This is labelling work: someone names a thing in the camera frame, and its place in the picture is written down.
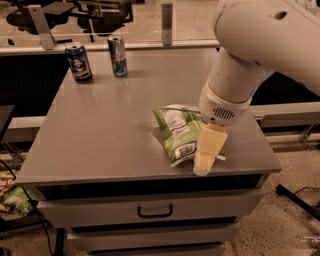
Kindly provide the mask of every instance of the floor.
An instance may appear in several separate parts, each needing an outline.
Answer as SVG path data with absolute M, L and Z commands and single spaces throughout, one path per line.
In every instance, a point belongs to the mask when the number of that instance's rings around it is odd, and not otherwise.
M 136 19 L 122 29 L 127 40 L 136 40 L 133 34 L 139 35 L 139 40 L 160 40 L 160 0 L 146 0 L 145 5 L 134 7 Z M 174 38 L 185 40 L 192 38 L 214 38 L 211 32 L 212 14 L 208 8 L 214 9 L 217 0 L 175 0 Z M 0 16 L 5 17 L 9 9 L 6 2 L 0 3 Z M 64 30 L 57 27 L 53 31 L 58 38 L 68 35 L 68 31 L 75 32 L 76 22 L 70 19 Z M 81 31 L 75 37 L 88 40 Z M 37 38 L 20 32 L 15 27 L 0 20 L 0 44 L 7 46 L 7 39 L 14 40 L 16 45 L 39 44 Z M 225 244 L 224 256 L 309 256 L 314 244 L 304 241 L 305 237 L 320 240 L 320 223 L 311 218 L 306 212 L 293 204 L 286 197 L 275 193 L 278 184 L 282 184 L 292 192 L 306 186 L 320 187 L 320 151 L 316 146 L 320 136 L 313 135 L 309 139 L 312 150 L 306 151 L 297 142 L 296 136 L 268 136 L 268 140 L 282 165 L 279 174 L 272 174 L 263 186 L 264 198 L 258 207 L 249 215 L 241 219 L 241 229 L 231 242 Z M 299 196 L 310 205 L 316 205 L 320 200 L 320 190 L 307 189 Z M 15 214 L 2 213 L 5 219 L 16 218 Z M 55 230 L 49 225 L 48 229 L 51 247 L 54 248 Z M 43 256 L 50 255 L 48 241 L 43 228 L 33 226 L 0 234 L 0 246 L 12 251 L 13 256 Z M 77 252 L 69 243 L 65 244 L 65 256 L 85 256 L 84 252 Z

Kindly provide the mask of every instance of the drawer handle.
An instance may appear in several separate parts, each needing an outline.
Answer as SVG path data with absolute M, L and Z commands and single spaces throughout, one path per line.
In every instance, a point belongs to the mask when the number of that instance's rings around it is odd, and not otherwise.
M 166 218 L 171 216 L 173 213 L 173 206 L 172 204 L 169 205 L 169 212 L 164 213 L 164 214 L 151 214 L 151 215 L 146 215 L 142 214 L 142 209 L 141 206 L 138 206 L 138 215 L 141 219 L 152 219 L 152 218 Z

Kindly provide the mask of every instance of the soda can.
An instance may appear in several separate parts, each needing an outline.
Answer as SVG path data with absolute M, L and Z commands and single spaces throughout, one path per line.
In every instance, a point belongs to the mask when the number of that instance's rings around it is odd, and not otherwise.
M 68 44 L 65 54 L 74 80 L 85 82 L 92 78 L 86 48 L 78 42 Z
M 126 76 L 128 69 L 123 37 L 109 36 L 107 41 L 114 75 L 116 77 Z

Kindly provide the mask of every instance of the can lid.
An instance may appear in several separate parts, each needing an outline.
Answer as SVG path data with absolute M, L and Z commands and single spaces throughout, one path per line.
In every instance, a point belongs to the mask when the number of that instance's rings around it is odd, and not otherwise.
M 82 46 L 82 44 L 80 42 L 72 42 L 67 44 L 67 49 L 68 50 L 75 50 L 75 49 L 79 49 Z
M 121 41 L 123 40 L 123 37 L 122 36 L 114 36 L 114 35 L 111 35 L 111 36 L 108 36 L 107 38 L 108 41 Z

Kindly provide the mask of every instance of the gray countertop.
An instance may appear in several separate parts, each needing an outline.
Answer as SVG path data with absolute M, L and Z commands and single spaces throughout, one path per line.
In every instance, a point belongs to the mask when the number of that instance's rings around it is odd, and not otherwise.
M 152 110 L 169 104 L 198 105 L 216 50 L 128 51 L 127 78 L 114 77 L 108 52 L 88 56 L 93 80 L 78 84 L 68 71 L 17 184 L 194 176 L 191 161 L 170 167 Z M 217 160 L 209 175 L 280 171 L 250 112 L 227 130 L 227 160 Z

